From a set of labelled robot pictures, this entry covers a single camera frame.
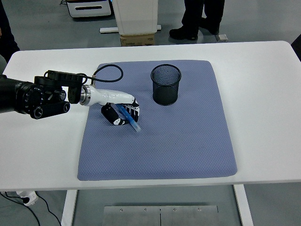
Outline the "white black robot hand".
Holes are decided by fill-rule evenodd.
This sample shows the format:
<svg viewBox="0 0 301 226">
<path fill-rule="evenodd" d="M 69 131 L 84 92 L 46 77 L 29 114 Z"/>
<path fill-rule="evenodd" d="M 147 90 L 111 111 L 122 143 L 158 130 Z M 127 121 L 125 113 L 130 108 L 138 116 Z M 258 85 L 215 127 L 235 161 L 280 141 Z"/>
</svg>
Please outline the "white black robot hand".
<svg viewBox="0 0 301 226">
<path fill-rule="evenodd" d="M 91 85 L 85 85 L 82 91 L 83 100 L 81 104 L 84 106 L 101 105 L 101 113 L 111 124 L 125 125 L 130 123 L 129 119 L 119 117 L 111 106 L 112 104 L 120 104 L 131 115 L 132 119 L 138 122 L 140 106 L 134 96 L 116 90 L 96 89 Z"/>
</svg>

